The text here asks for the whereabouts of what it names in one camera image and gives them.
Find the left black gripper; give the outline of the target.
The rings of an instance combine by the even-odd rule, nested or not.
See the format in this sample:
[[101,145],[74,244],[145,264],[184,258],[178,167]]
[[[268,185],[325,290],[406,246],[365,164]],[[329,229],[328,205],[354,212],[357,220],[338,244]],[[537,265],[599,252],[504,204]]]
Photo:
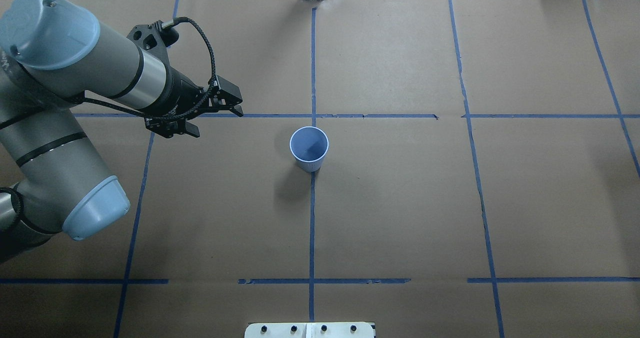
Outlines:
[[222,111],[243,117],[240,88],[212,70],[206,87],[196,85],[173,67],[169,68],[167,89],[162,93],[162,120],[145,118],[147,130],[171,139],[174,135],[199,138],[199,128],[187,120]]

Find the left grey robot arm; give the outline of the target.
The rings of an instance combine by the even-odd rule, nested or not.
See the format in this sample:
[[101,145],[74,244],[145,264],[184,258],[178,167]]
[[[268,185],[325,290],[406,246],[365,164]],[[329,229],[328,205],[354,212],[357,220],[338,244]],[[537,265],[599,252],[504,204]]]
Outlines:
[[[176,25],[205,42],[206,87],[170,66]],[[84,240],[131,208],[72,108],[94,104],[144,119],[154,133],[199,136],[190,119],[224,106],[213,48],[194,20],[135,26],[128,36],[69,0],[14,0],[1,17],[1,144],[23,180],[1,188],[1,262],[58,233]]]

